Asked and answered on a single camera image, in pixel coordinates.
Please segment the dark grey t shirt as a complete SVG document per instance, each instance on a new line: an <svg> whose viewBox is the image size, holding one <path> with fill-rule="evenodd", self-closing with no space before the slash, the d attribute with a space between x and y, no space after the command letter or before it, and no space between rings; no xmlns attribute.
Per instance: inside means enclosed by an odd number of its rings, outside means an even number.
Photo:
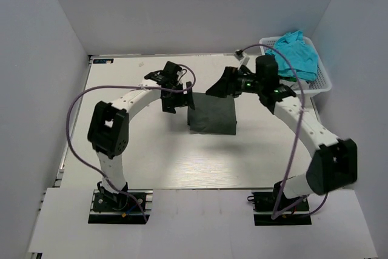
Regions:
<svg viewBox="0 0 388 259"><path fill-rule="evenodd" d="M236 135L236 109L233 97L218 98L193 93L195 109L187 109L190 131L211 135Z"/></svg>

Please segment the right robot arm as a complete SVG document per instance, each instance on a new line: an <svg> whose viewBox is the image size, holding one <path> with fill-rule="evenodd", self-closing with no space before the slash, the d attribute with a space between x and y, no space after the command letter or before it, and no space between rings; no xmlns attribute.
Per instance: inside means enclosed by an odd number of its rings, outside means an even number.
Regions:
<svg viewBox="0 0 388 259"><path fill-rule="evenodd" d="M226 67L220 79L206 91L206 95L218 98L237 97L242 93L257 94L260 103L294 132L312 158L304 174L275 186L273 200L278 208L289 209L296 198L313 193L324 195L357 181L355 142L340 139L303 111L300 97L280 83L274 68L252 73L246 66Z"/></svg>

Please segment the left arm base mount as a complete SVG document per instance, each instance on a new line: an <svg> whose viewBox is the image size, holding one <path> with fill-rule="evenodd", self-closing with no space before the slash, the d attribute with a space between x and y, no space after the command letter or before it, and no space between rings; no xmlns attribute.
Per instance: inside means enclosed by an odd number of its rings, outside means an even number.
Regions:
<svg viewBox="0 0 388 259"><path fill-rule="evenodd" d="M145 217L150 218L152 210L152 191L139 190L132 192L138 201L137 203L129 197L124 197L124 201L117 204L94 190L88 224L118 224L118 225L145 225L146 221L137 204L140 204Z"/></svg>

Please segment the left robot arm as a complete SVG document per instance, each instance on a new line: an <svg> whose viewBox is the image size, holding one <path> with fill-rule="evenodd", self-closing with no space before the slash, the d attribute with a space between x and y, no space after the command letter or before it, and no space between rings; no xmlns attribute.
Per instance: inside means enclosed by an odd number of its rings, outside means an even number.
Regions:
<svg viewBox="0 0 388 259"><path fill-rule="evenodd" d="M129 143L129 124L140 111L159 99L163 112L175 114L177 107L195 108L190 81L185 85L179 82L161 86L151 80L132 87L129 93L111 103L100 101L95 106L87 139L105 175L98 189L108 195L107 202L116 210L125 208L128 203L122 153Z"/></svg>

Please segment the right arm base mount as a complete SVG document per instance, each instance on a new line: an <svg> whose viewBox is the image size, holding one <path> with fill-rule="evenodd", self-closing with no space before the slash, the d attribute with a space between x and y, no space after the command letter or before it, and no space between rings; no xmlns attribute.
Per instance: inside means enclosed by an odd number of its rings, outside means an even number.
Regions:
<svg viewBox="0 0 388 259"><path fill-rule="evenodd" d="M312 220L307 214L310 207L307 198L298 205L285 211L275 220L271 215L275 206L276 196L272 191L252 192L247 201L253 206L253 219L255 226L309 226Z"/></svg>

